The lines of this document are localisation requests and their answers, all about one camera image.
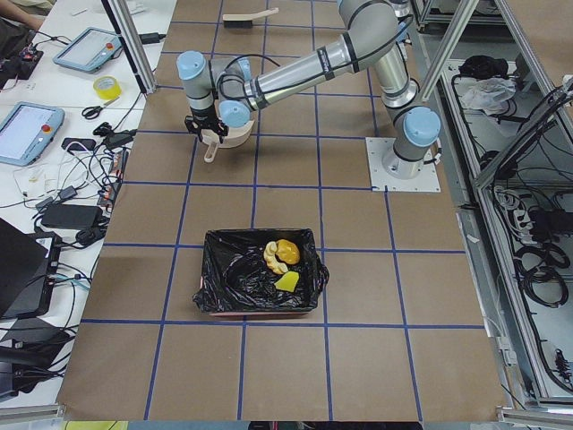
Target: plastic bag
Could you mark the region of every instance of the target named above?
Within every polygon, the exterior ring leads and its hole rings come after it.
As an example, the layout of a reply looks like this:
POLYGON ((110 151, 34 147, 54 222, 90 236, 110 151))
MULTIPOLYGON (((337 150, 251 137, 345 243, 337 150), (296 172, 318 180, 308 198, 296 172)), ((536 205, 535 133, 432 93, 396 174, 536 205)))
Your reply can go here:
POLYGON ((486 115, 500 114, 508 109, 505 103, 516 93, 510 79, 491 78, 477 81, 459 101, 465 109, 483 110, 486 115))
POLYGON ((213 230, 205 235, 201 289, 193 302, 202 312, 308 312, 318 305, 329 271, 316 254, 310 229, 213 230), (262 253, 270 241, 296 244, 301 260, 288 265, 300 275, 295 291, 275 288, 262 253))

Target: brown tiled surface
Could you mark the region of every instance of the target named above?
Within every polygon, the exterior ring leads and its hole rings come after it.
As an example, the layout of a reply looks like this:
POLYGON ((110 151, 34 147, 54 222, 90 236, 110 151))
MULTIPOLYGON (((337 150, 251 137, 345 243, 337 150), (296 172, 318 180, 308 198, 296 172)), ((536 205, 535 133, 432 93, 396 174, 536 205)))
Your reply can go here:
POLYGON ((75 419, 494 418, 493 354, 443 172, 440 194, 370 191, 363 138, 375 125, 395 133, 380 98, 372 106, 373 73, 266 108, 249 140, 212 164, 186 132, 179 52, 286 64, 341 32, 335 1, 269 0, 281 12, 251 30, 215 24, 266 4, 179 1, 157 70, 164 87, 148 97, 60 400, 75 419), (330 271, 315 310, 199 312, 205 232, 250 226, 312 229, 330 271))

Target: white robotic arm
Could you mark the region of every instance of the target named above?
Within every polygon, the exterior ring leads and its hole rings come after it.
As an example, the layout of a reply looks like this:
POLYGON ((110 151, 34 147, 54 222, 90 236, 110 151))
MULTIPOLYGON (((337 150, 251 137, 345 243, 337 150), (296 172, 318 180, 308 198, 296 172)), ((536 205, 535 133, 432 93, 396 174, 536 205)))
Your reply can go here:
POLYGON ((196 51, 182 53, 177 68, 192 111, 185 118, 187 129, 200 139, 205 129, 222 139, 228 127, 245 125, 255 110, 340 74, 373 67, 382 101, 398 131, 385 167, 401 178, 415 176, 438 137, 440 119, 430 109, 415 105, 417 84, 408 76, 396 44, 401 32, 397 16, 411 19, 407 0, 338 0, 338 11, 347 30, 336 41, 254 78, 247 56, 207 61, 196 51), (215 98, 220 100, 219 115, 215 98))

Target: orange object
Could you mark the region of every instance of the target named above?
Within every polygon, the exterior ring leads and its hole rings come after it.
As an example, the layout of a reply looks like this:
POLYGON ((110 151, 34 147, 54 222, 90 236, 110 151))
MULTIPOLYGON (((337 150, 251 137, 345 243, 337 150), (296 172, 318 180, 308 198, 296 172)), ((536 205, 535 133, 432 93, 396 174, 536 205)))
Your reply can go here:
POLYGON ((297 264, 301 261, 301 253, 290 240, 279 239, 277 241, 277 257, 286 264, 297 264))

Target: black bag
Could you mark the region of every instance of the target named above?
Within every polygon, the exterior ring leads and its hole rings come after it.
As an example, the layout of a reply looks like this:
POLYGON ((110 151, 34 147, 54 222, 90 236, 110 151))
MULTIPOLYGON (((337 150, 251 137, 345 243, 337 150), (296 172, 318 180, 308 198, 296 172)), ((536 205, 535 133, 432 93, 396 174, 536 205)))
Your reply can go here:
POLYGON ((193 302, 209 313, 308 312, 318 305, 328 280, 310 229, 212 230, 205 235, 201 289, 193 302), (268 242, 279 239, 300 251, 300 262, 288 266, 300 275, 293 293, 275 288, 280 276, 262 255, 268 242))
POLYGON ((464 76, 476 78, 478 81, 494 76, 508 78, 509 65, 503 58, 490 56, 470 56, 460 67, 459 72, 464 76))

